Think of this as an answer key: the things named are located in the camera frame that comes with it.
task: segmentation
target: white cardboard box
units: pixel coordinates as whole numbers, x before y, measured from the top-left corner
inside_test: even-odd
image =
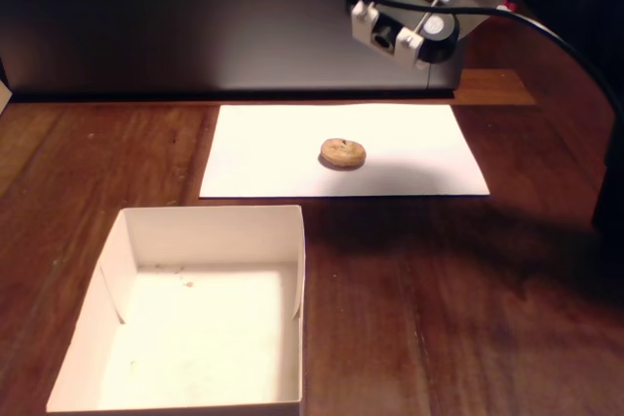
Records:
[[[304,251],[300,207],[122,210],[48,413],[298,415]]]
[[[11,91],[4,86],[4,83],[0,82],[0,114],[4,111],[4,108],[7,107],[9,103],[9,99],[11,99],[12,93]]]

